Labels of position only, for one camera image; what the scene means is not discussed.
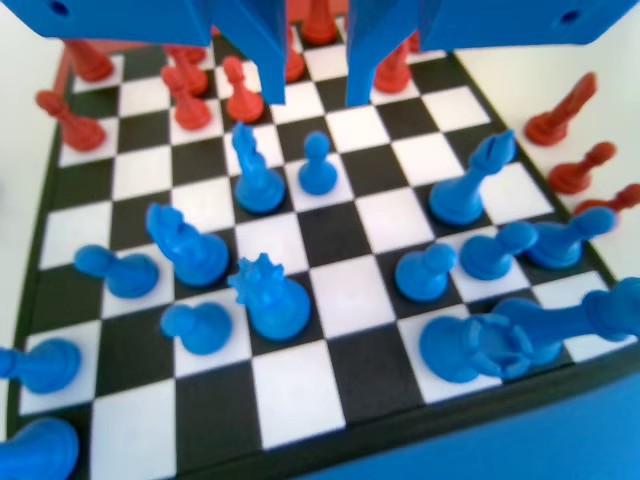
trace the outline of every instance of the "red chess piece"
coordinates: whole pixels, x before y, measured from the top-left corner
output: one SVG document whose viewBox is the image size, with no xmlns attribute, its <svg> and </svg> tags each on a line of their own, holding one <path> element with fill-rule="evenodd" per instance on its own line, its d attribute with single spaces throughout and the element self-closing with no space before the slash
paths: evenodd
<svg viewBox="0 0 640 480">
<path fill-rule="evenodd" d="M 224 59 L 222 67 L 233 86 L 233 95 L 227 102 L 227 112 L 236 121 L 255 122 L 264 111 L 264 102 L 260 95 L 245 86 L 242 62 L 237 57 L 229 56 Z"/>
<path fill-rule="evenodd" d="M 591 185 L 591 169 L 602 165 L 616 154 L 616 146 L 602 142 L 591 149 L 581 162 L 561 163 L 549 172 L 549 185 L 558 193 L 573 194 Z"/>
<path fill-rule="evenodd" d="M 329 9 L 329 0 L 311 0 L 302 22 L 302 36 L 314 45 L 326 45 L 336 39 L 337 27 Z"/>
<path fill-rule="evenodd" d="M 575 117 L 598 88 L 596 74 L 587 73 L 550 112 L 541 113 L 527 122 L 524 133 L 533 143 L 555 145 L 567 136 L 569 121 Z"/>
<path fill-rule="evenodd" d="M 113 63 L 85 40 L 63 40 L 71 55 L 73 70 L 86 82 L 98 82 L 113 73 Z"/>
<path fill-rule="evenodd" d="M 185 130 L 198 130 L 211 121 L 207 104 L 189 93 L 180 71 L 172 67 L 162 69 L 162 81 L 176 101 L 175 119 Z"/>
<path fill-rule="evenodd" d="M 87 152 L 99 147 L 106 134 L 93 118 L 80 117 L 69 110 L 60 95 L 42 90 L 36 95 L 36 103 L 60 122 L 62 140 L 74 150 Z"/>
<path fill-rule="evenodd" d="M 376 70 L 373 85 L 384 93 L 398 93 L 406 88 L 411 80 L 411 70 L 407 65 L 408 42 L 402 42 L 391 55 L 385 58 Z"/>
</svg>

